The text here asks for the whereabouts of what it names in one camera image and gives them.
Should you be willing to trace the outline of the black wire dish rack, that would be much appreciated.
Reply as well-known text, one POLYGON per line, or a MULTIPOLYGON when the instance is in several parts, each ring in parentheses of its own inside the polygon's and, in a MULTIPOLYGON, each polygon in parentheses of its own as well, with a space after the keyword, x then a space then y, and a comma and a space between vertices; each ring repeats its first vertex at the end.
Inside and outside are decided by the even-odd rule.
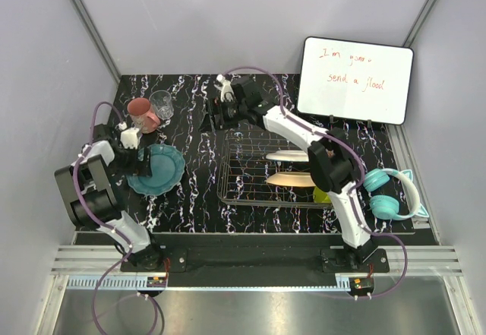
POLYGON ((309 173, 305 162, 269 160, 267 155, 298 148, 268 131, 242 125, 223 135, 217 192, 230 205, 291 208, 331 208, 327 198, 314 200, 312 187, 272 185, 267 182, 277 173, 309 173))

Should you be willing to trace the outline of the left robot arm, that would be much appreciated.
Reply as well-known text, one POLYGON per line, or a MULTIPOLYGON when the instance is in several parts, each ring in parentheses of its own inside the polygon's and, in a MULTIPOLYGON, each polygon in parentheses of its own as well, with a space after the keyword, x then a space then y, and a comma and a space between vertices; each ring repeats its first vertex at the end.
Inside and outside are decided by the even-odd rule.
POLYGON ((127 212, 127 205, 111 174, 133 173, 150 177, 151 153, 140 147, 141 132, 124 122, 115 127, 99 124, 91 131, 78 158, 54 173, 71 222, 77 228, 92 229, 110 236, 117 251, 135 267, 158 270, 164 253, 147 229, 127 212))

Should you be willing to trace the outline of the white watermelon pattern plate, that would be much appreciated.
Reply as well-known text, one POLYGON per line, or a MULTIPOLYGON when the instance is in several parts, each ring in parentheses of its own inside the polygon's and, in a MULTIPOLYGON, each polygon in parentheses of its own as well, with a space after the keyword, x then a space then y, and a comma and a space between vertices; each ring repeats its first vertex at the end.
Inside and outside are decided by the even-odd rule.
POLYGON ((278 150, 268 153, 266 159, 280 162, 307 163, 308 155, 302 150, 278 150))

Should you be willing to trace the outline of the orange bird plate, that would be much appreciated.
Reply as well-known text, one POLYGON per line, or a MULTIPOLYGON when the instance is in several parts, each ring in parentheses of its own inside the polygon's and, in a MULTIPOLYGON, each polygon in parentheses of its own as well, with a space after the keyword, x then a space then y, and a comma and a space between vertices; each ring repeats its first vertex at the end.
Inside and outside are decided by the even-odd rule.
POLYGON ((309 172, 277 172, 268 177, 266 183, 268 185, 298 188, 316 186, 309 172))

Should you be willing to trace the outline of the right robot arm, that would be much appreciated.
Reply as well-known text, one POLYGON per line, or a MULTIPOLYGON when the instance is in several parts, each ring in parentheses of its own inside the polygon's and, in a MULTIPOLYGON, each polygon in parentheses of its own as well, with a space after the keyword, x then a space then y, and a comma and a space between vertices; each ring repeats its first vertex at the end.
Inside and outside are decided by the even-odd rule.
POLYGON ((227 130, 246 121, 280 135, 305 152, 312 181, 328 195, 338 218, 347 267, 359 272, 369 266, 377 245, 371 239, 356 192, 364 170, 354 150, 341 140, 341 133, 312 125, 274 100, 265 99, 249 76, 231 82, 219 74, 215 88, 217 95, 206 101, 200 131, 227 130))

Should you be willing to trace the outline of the lime green bowl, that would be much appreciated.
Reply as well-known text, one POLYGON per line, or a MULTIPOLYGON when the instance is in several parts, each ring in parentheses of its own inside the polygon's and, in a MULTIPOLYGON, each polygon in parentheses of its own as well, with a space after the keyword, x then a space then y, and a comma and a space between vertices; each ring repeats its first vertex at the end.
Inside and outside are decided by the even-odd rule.
POLYGON ((320 190, 317 186, 313 190, 313 200, 316 204, 332 204, 329 195, 320 190))

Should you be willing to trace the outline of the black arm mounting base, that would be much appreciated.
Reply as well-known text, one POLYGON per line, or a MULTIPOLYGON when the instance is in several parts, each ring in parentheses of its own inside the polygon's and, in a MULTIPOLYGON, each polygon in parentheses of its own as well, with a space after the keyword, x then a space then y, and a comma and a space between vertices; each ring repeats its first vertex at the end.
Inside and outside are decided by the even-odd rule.
POLYGON ((389 273, 387 254, 372 242, 361 259, 339 234, 154 234, 173 273, 306 269, 318 273, 389 273))

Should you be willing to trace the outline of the teal scalloped plate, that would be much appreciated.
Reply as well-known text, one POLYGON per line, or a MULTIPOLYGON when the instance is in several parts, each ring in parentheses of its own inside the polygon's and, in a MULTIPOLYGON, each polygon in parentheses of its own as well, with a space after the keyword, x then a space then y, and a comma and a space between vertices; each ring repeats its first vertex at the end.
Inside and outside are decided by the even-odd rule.
POLYGON ((185 159, 175 147, 152 144, 150 149, 151 176, 129 175, 128 186, 142 195, 160 196, 171 191, 185 171, 185 159))

